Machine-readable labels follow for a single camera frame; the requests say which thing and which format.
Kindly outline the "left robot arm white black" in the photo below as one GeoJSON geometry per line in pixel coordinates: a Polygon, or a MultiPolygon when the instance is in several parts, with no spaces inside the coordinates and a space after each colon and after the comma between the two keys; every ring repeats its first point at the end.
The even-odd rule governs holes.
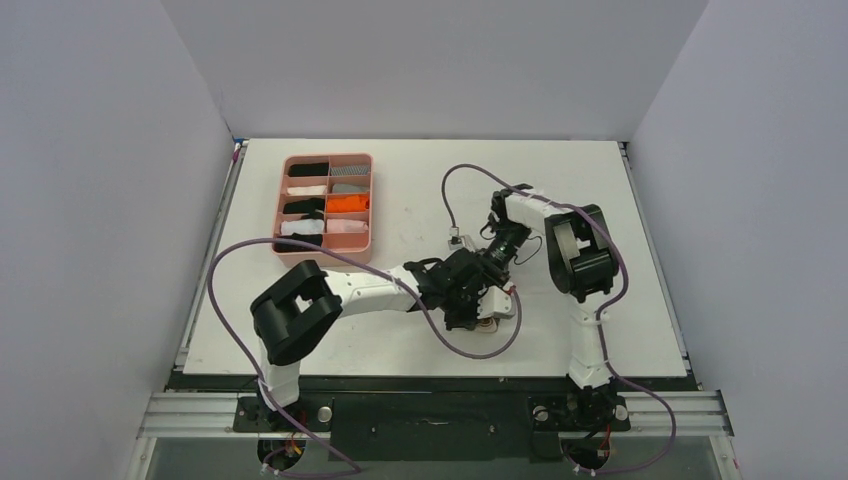
{"type": "Polygon", "coordinates": [[[301,361],[340,318],[381,311],[444,314],[447,330],[475,329],[512,310],[510,296],[492,283],[474,254],[406,262],[379,274],[325,270],[314,260],[291,268],[251,304],[262,343],[259,416],[272,429],[298,416],[301,361]]]}

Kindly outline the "olive underwear beige waistband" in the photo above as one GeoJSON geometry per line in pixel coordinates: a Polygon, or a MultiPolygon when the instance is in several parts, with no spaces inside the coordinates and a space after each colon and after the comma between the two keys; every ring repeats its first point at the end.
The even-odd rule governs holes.
{"type": "Polygon", "coordinates": [[[495,318],[479,319],[475,331],[480,333],[496,333],[498,331],[499,321],[495,318]]]}

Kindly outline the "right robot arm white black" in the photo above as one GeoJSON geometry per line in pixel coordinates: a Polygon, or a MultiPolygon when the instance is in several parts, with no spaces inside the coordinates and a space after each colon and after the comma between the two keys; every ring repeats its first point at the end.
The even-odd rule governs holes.
{"type": "Polygon", "coordinates": [[[620,407],[602,333],[604,312],[582,308],[590,295],[610,293],[620,272],[601,209],[587,205],[563,212],[529,185],[519,184],[492,194],[484,227],[493,238],[475,256],[484,278],[502,289],[507,288],[509,265],[516,261],[519,248],[533,232],[541,236],[551,280],[572,299],[567,379],[573,392],[563,402],[565,416],[581,430],[610,423],[620,407]]]}

